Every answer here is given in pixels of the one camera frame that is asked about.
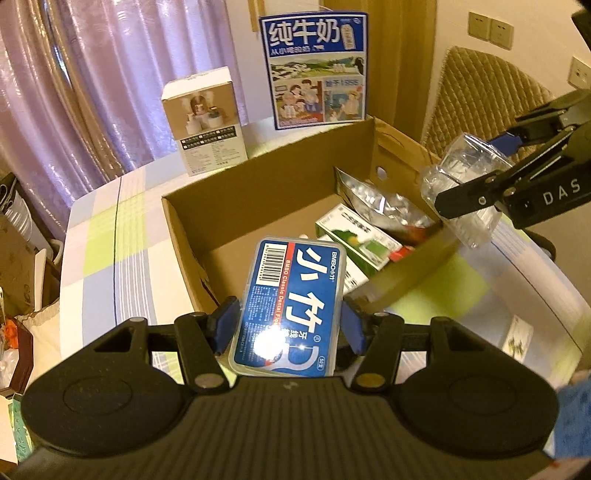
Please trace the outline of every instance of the blue fabric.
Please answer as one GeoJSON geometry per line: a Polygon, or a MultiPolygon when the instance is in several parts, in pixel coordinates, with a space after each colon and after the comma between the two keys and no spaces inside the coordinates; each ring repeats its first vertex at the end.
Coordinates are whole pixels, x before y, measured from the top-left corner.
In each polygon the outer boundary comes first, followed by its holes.
{"type": "Polygon", "coordinates": [[[560,412],[554,428],[556,458],[591,456],[591,380],[558,391],[560,412]]]}

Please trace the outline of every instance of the barcode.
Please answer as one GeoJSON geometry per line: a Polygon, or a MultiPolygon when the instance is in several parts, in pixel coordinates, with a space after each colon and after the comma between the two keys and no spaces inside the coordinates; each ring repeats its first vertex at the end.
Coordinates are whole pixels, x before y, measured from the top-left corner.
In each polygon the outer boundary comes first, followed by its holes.
{"type": "Polygon", "coordinates": [[[256,284],[269,287],[278,287],[281,282],[281,272],[287,245],[265,244],[262,250],[261,265],[256,274],[256,284]]]}

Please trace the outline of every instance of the metal screw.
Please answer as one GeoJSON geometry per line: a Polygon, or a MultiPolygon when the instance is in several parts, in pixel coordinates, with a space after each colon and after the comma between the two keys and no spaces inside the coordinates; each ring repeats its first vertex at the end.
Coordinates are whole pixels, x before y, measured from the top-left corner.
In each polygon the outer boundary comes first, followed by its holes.
{"type": "Polygon", "coordinates": [[[386,383],[386,379],[380,374],[361,374],[355,382],[363,388],[379,388],[386,383]]]}
{"type": "Polygon", "coordinates": [[[195,385],[201,388],[217,388],[223,384],[223,377],[218,374],[201,374],[195,378],[195,385]]]}

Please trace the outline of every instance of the foil packet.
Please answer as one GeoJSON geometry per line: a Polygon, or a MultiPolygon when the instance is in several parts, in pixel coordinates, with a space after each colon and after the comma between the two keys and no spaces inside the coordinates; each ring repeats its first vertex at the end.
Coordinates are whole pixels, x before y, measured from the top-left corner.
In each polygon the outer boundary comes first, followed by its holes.
{"type": "Polygon", "coordinates": [[[405,245],[422,244],[439,224],[399,195],[382,194],[373,184],[362,182],[335,168],[337,193],[371,225],[405,245]]]}

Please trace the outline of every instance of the clear plastic container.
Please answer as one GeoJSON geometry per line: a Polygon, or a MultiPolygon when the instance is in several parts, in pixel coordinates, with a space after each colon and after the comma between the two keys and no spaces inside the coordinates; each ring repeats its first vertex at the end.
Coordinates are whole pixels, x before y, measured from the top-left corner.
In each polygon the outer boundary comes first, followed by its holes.
{"type": "MultiPolygon", "coordinates": [[[[450,144],[441,163],[423,173],[421,194],[436,210],[435,199],[439,193],[494,170],[508,170],[511,166],[495,147],[473,135],[462,134],[450,144]]],[[[491,241],[501,216],[497,209],[488,207],[456,219],[442,220],[464,245],[477,248],[491,241]]]]}
{"type": "Polygon", "coordinates": [[[255,376],[332,375],[346,259],[344,247],[333,242],[264,238],[230,346],[232,369],[255,376]]]}

